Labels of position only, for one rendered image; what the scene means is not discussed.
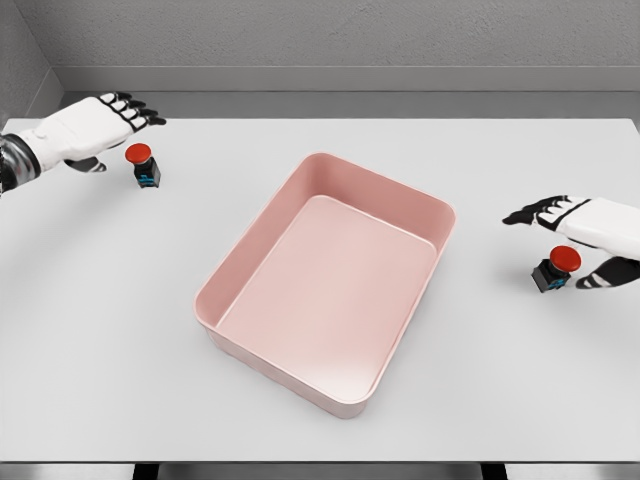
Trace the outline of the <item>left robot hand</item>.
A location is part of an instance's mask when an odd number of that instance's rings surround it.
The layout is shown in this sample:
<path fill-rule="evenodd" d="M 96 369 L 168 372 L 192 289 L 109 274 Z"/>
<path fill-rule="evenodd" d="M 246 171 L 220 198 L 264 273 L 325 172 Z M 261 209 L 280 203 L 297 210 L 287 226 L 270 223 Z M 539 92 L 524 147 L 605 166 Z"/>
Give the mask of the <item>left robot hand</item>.
<path fill-rule="evenodd" d="M 93 158 L 149 126 L 166 120 L 125 92 L 84 98 L 44 118 L 19 137 L 46 172 L 65 160 Z"/>

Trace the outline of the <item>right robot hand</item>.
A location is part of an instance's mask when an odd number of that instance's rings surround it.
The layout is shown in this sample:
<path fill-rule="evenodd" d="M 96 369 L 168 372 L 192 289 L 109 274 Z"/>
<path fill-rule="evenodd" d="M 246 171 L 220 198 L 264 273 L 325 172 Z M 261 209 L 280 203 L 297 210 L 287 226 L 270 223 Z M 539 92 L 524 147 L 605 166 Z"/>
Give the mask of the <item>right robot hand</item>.
<path fill-rule="evenodd" d="M 538 225 L 610 258 L 578 279 L 578 289 L 613 288 L 640 280 L 640 208 L 604 198 L 556 195 L 525 205 L 502 219 Z"/>

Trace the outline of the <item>pink rectangular basket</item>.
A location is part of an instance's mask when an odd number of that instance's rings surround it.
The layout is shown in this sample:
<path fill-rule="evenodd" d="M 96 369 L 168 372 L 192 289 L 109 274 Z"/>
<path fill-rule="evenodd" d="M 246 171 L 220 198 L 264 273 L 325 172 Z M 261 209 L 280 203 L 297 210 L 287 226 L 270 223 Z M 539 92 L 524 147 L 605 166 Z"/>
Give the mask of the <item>pink rectangular basket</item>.
<path fill-rule="evenodd" d="M 455 222 L 443 200 L 310 155 L 200 288 L 195 316 L 225 353 L 353 418 L 376 391 Z"/>

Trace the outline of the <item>red button industrial switch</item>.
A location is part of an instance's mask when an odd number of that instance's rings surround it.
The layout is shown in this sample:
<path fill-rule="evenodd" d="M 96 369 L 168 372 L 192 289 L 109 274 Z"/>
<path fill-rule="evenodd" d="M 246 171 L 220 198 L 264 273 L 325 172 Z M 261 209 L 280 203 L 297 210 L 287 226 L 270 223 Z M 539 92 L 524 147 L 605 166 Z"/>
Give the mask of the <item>red button industrial switch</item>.
<path fill-rule="evenodd" d="M 566 285 L 581 264 L 582 258 L 575 248 L 558 245 L 532 270 L 531 277 L 541 293 L 557 290 Z"/>
<path fill-rule="evenodd" d="M 125 159 L 134 166 L 134 176 L 140 188 L 159 187 L 161 172 L 147 144 L 130 145 L 125 151 Z"/>

